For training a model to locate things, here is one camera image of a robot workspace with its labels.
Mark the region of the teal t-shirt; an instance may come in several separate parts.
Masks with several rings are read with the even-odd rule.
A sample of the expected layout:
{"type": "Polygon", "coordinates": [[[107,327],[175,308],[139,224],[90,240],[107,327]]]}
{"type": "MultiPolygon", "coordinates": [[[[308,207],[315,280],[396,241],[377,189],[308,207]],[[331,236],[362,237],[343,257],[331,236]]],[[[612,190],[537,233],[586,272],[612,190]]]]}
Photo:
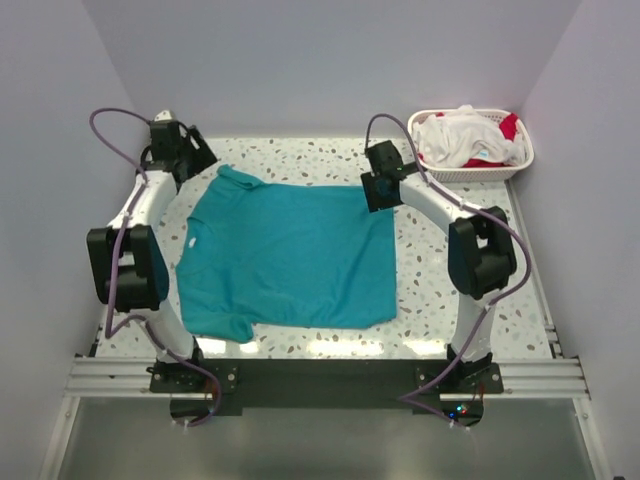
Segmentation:
{"type": "Polygon", "coordinates": [[[187,220],[176,281],[195,335],[367,329],[397,315],[394,215],[370,212],[357,186],[266,183],[223,165],[187,220]]]}

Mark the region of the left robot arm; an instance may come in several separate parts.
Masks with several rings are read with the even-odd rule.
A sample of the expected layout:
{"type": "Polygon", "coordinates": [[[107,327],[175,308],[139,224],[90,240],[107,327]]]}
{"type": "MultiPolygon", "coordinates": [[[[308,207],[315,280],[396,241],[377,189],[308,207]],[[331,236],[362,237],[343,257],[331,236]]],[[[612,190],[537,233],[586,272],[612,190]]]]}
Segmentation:
{"type": "Polygon", "coordinates": [[[168,300],[169,267],[155,231],[182,186],[217,162],[196,126],[164,110],[148,120],[150,143],[139,160],[125,205],[106,227],[87,233],[96,294],[106,306],[104,337],[112,339],[136,323],[154,346],[156,359],[176,363],[173,382],[185,392],[200,390],[207,368],[193,359],[197,341],[168,300]]]}

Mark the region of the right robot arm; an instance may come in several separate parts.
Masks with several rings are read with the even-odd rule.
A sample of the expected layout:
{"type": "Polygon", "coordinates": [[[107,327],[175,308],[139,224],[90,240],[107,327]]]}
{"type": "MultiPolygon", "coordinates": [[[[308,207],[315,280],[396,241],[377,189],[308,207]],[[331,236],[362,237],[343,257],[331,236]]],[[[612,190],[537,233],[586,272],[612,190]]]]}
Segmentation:
{"type": "Polygon", "coordinates": [[[449,360],[457,361],[446,367],[445,379],[452,390],[469,392],[481,380],[480,368],[492,361],[490,302],[517,269],[506,214],[464,201],[421,164],[404,163],[390,141],[367,147],[365,156],[371,171],[361,181],[371,212],[409,206],[448,238],[447,271],[458,291],[458,314],[447,346],[449,360]]]}

